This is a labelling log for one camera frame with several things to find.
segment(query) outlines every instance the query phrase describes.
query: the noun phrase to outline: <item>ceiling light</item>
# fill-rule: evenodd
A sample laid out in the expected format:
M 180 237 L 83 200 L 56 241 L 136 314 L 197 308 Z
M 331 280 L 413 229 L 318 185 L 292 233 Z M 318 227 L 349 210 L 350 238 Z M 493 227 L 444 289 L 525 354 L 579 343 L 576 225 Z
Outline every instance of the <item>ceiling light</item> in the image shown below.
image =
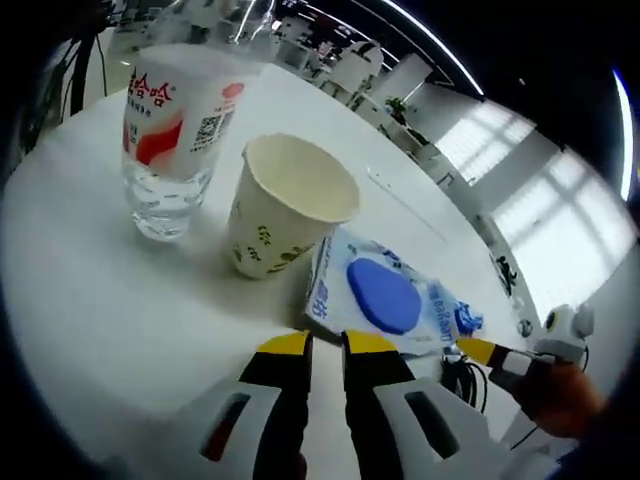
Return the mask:
M 622 153 L 624 164 L 622 167 L 622 185 L 620 186 L 620 195 L 625 201 L 627 201 L 631 190 L 631 172 L 633 170 L 633 125 L 631 123 L 631 105 L 629 104 L 629 97 L 627 96 L 624 84 L 622 83 L 618 72 L 615 70 L 613 71 L 613 77 L 616 79 L 618 97 L 620 98 L 622 133 L 624 135 Z
M 314 7 L 313 5 L 307 5 L 307 8 L 310 8 L 311 10 L 313 10 L 314 12 L 318 12 L 321 13 L 322 15 L 324 15 L 327 18 L 330 18 L 331 20 L 333 20 L 334 22 L 338 22 L 340 25 L 344 25 L 345 27 L 347 27 L 349 30 L 351 30 L 352 32 L 356 32 L 358 35 L 364 37 L 366 40 L 371 40 L 371 37 L 368 35 L 365 35 L 364 33 L 362 33 L 360 30 L 358 30 L 357 28 L 349 25 L 347 22 L 344 22 L 342 20 L 340 20 L 338 17 L 334 17 L 333 15 L 329 15 L 327 12 L 324 12 L 322 10 L 320 10 L 319 8 Z M 395 60 L 396 62 L 400 63 L 400 60 L 398 59 L 398 57 L 396 57 L 395 55 L 393 55 L 389 50 L 380 47 L 380 49 L 386 53 L 389 58 L 391 58 L 392 60 Z
M 456 66 L 460 69 L 460 71 L 464 74 L 465 77 L 467 77 L 467 80 L 469 80 L 469 82 L 471 82 L 471 85 L 473 85 L 473 87 L 476 89 L 476 91 L 480 94 L 484 96 L 484 92 L 482 91 L 482 89 L 480 88 L 480 85 L 478 85 L 478 83 L 475 81 L 475 79 L 471 76 L 471 74 L 469 73 L 469 71 L 464 68 L 464 65 L 462 65 L 462 63 L 460 62 L 460 60 L 458 60 L 456 58 L 456 56 L 451 52 L 451 50 L 449 50 L 447 48 L 447 46 L 442 43 L 442 41 L 436 37 L 436 35 L 429 30 L 426 26 L 424 26 L 422 23 L 420 23 L 415 17 L 413 17 L 409 12 L 407 12 L 406 10 L 404 10 L 403 8 L 399 7 L 398 5 L 396 5 L 395 3 L 393 3 L 391 0 L 380 0 L 382 3 L 388 5 L 389 7 L 391 7 L 392 9 L 394 9 L 396 12 L 398 12 L 400 15 L 402 15 L 404 18 L 406 18 L 407 20 L 409 20 L 411 23 L 413 23 L 416 27 L 418 27 L 418 29 L 420 29 L 427 37 L 429 37 L 431 40 L 433 40 L 433 42 L 438 45 L 442 51 L 444 53 L 447 54 L 447 56 L 453 61 L 453 63 L 456 64 Z
M 299 13 L 299 14 L 298 14 L 298 16 L 300 16 L 300 17 L 302 17 L 302 18 L 306 18 L 307 20 L 309 20 L 309 21 L 311 21 L 311 22 L 315 22 L 315 21 L 316 21 L 316 19 L 315 19 L 315 18 L 313 18 L 313 17 L 312 17 L 312 16 L 310 16 L 310 15 L 305 15 L 304 13 Z

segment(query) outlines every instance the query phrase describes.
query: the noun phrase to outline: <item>bottle label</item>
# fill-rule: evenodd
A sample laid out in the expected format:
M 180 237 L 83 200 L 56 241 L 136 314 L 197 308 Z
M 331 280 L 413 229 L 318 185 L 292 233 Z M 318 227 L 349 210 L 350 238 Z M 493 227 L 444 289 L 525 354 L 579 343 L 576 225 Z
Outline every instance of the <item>bottle label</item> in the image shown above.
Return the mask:
M 189 180 L 215 156 L 250 73 L 203 77 L 142 56 L 129 82 L 124 151 L 157 175 Z

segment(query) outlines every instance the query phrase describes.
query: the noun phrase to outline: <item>table surface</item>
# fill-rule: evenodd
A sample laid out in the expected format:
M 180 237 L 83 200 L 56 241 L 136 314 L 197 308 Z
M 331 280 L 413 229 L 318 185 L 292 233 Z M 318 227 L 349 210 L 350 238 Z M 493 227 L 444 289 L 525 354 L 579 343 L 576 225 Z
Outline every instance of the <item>table surface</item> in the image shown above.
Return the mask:
M 268 66 L 238 107 L 201 212 L 165 245 L 143 238 L 120 175 L 125 92 L 50 132 L 17 169 L 2 208 L 0 269 L 11 327 L 53 413 L 92 458 L 135 455 L 136 439 L 299 319 L 307 265 L 269 281 L 221 255 L 247 140 L 286 132 L 340 159 L 362 191 L 348 228 L 438 277 L 485 317 L 485 337 L 524 346 L 487 247 L 447 196 L 340 103 Z M 344 420 L 341 355 L 316 339 L 303 453 L 309 478 L 359 478 Z M 490 388 L 500 438 L 518 408 Z

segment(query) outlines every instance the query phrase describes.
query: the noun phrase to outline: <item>cup rim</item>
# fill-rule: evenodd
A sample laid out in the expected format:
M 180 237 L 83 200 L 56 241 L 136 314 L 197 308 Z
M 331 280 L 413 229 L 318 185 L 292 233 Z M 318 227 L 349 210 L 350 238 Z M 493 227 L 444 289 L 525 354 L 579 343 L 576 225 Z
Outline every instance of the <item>cup rim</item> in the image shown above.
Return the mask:
M 346 214 L 344 217 L 339 217 L 339 218 L 328 218 L 327 216 L 320 216 L 320 215 L 313 215 L 310 214 L 309 212 L 304 212 L 299 208 L 296 208 L 293 205 L 290 205 L 285 199 L 283 199 L 280 195 L 278 195 L 276 192 L 274 192 L 273 190 L 269 189 L 259 178 L 258 176 L 255 174 L 255 171 L 251 165 L 251 162 L 249 161 L 249 155 L 248 155 L 248 150 L 249 147 L 255 143 L 257 140 L 260 140 L 262 138 L 267 138 L 267 137 L 286 137 L 286 138 L 290 138 L 290 139 L 295 139 L 297 142 L 302 142 L 304 144 L 306 144 L 308 147 L 313 148 L 315 150 L 319 150 L 321 151 L 325 156 L 327 156 L 328 158 L 331 159 L 331 161 L 338 167 L 338 170 L 341 171 L 341 173 L 348 178 L 348 182 L 351 184 L 351 186 L 353 187 L 354 191 L 355 191 L 355 201 L 354 201 L 354 205 L 351 208 L 351 211 Z M 361 192 L 360 192 L 360 187 L 358 186 L 358 182 L 356 181 L 355 177 L 351 174 L 351 172 L 349 172 L 344 165 L 342 165 L 342 163 L 335 158 L 333 155 L 331 155 L 329 152 L 327 152 L 324 148 L 316 145 L 315 143 L 312 143 L 308 140 L 305 140 L 304 138 L 301 137 L 297 137 L 295 135 L 290 135 L 287 133 L 273 133 L 273 134 L 265 134 L 265 135 L 259 135 L 257 137 L 252 138 L 251 140 L 249 140 L 249 142 L 247 143 L 247 145 L 245 146 L 244 150 L 242 151 L 242 158 L 244 159 L 245 165 L 249 168 L 249 170 L 251 171 L 251 176 L 253 177 L 254 181 L 260 185 L 260 188 L 262 188 L 262 190 L 269 195 L 270 197 L 276 199 L 279 203 L 281 203 L 282 205 L 286 206 L 287 208 L 293 210 L 294 212 L 298 213 L 299 215 L 318 221 L 318 222 L 323 222 L 323 223 L 329 223 L 329 224 L 341 224 L 341 223 L 346 223 L 349 220 L 351 220 L 353 217 L 356 216 L 357 212 L 360 210 L 360 200 L 361 200 Z

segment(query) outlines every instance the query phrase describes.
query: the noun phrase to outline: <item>ceiling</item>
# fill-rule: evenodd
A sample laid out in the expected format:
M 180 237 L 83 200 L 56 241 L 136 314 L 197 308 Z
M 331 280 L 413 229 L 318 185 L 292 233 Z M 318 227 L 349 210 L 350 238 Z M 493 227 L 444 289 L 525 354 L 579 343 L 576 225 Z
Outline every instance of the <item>ceiling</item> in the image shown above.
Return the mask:
M 575 149 L 619 188 L 623 134 L 612 68 L 620 72 L 635 104 L 639 78 L 632 68 L 631 12 L 602 4 L 462 7 L 458 2 L 394 1 L 442 40 L 487 98 L 533 120 L 548 138 Z M 441 71 L 430 81 L 448 77 L 452 88 L 478 96 L 442 49 L 381 0 L 309 3 L 369 36 L 382 37 L 396 57 L 416 51 Z M 305 5 L 295 8 L 309 13 Z M 327 30 L 335 25 L 326 18 L 322 22 Z

